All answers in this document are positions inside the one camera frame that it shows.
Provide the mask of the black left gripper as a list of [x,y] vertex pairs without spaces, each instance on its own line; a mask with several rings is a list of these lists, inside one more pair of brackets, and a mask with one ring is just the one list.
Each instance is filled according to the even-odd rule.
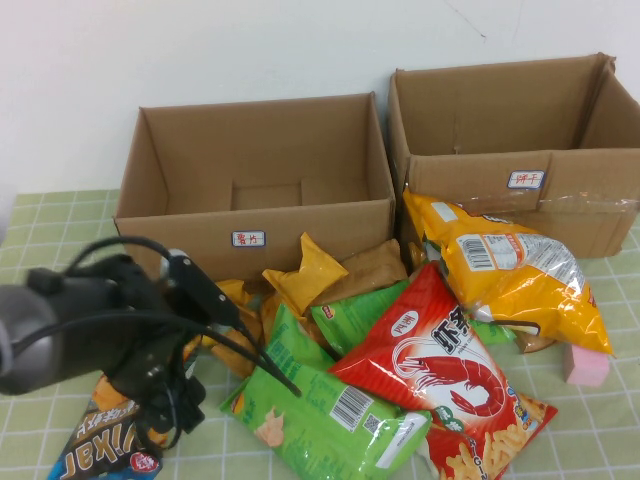
[[205,419],[200,406],[206,390],[187,371],[200,336],[176,307],[186,307],[186,295],[149,279],[133,260],[121,255],[114,268],[117,305],[110,331],[118,335],[121,352],[107,367],[115,390],[140,404],[142,431],[166,434],[174,429],[171,403],[185,433]]

